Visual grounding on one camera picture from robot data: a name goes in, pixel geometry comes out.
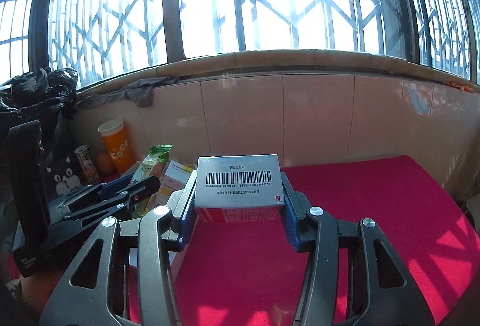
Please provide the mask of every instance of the barcode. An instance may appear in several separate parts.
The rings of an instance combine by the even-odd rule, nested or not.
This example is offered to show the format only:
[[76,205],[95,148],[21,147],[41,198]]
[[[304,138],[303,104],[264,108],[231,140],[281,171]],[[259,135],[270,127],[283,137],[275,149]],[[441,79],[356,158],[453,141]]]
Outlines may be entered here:
[[210,172],[207,173],[207,185],[223,184],[256,184],[272,182],[269,170],[257,170],[252,172]]

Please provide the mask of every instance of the coco logo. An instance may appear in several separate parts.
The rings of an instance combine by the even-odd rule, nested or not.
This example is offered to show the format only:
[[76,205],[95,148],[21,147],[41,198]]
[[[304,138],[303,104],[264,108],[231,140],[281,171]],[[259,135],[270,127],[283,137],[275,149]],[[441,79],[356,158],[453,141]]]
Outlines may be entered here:
[[112,159],[120,159],[120,158],[122,158],[122,157],[123,157],[123,152],[125,151],[125,149],[127,148],[127,146],[128,146],[128,141],[125,140],[125,142],[120,145],[120,150],[119,150],[119,151],[117,151],[117,152],[112,151],[112,152],[110,153],[110,156],[112,157]]

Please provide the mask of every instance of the can lid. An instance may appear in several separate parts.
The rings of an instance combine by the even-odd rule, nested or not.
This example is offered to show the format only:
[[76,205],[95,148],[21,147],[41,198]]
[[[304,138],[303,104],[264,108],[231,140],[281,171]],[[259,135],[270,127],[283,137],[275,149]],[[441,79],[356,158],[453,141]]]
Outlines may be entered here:
[[103,123],[99,128],[98,132],[102,137],[108,137],[109,135],[114,135],[123,128],[123,119],[114,119],[108,122]]
[[81,145],[75,149],[75,154],[82,154],[83,152],[88,150],[88,145]]

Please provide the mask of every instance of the black plastic bag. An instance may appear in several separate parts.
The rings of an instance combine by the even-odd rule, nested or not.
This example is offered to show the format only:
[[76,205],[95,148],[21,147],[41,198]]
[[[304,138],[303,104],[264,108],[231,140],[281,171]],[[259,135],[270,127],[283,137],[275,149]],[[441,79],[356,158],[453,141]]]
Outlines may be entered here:
[[73,118],[77,81],[78,72],[71,68],[50,73],[40,68],[7,81],[4,85],[11,84],[11,88],[0,92],[0,139],[6,138],[11,127],[38,119],[42,139],[48,142],[60,112],[66,119]]

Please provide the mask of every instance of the gray cloth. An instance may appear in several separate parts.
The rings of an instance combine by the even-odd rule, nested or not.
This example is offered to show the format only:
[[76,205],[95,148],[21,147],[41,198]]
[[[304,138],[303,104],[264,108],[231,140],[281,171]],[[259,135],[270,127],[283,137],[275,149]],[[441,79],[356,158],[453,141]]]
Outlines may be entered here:
[[151,79],[140,79],[126,85],[121,90],[105,93],[102,95],[93,94],[78,102],[77,107],[93,109],[106,103],[118,102],[122,99],[134,102],[137,107],[150,107],[153,102],[153,89],[164,85],[174,84],[178,81],[172,77],[154,77]]

